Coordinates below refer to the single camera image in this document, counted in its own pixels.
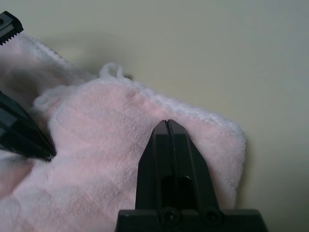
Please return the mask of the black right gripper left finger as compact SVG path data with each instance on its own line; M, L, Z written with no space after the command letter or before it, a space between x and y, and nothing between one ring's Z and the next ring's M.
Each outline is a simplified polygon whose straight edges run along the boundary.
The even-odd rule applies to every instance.
M178 208L178 164L172 120L152 130L138 164L136 209Z

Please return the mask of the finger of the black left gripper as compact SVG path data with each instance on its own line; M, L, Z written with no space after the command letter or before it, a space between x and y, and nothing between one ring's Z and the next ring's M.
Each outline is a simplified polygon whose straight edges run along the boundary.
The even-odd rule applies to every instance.
M9 13L4 11L0 14L0 45L9 42L16 35L24 30L20 20Z
M4 93L0 94L0 148L44 161L51 161L56 156L54 145L34 120Z

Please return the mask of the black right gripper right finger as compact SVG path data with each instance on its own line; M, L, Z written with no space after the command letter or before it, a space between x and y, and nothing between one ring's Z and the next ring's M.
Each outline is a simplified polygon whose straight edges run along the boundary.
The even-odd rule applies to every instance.
M219 210L207 163L186 129L168 121L175 161L176 199L179 209Z

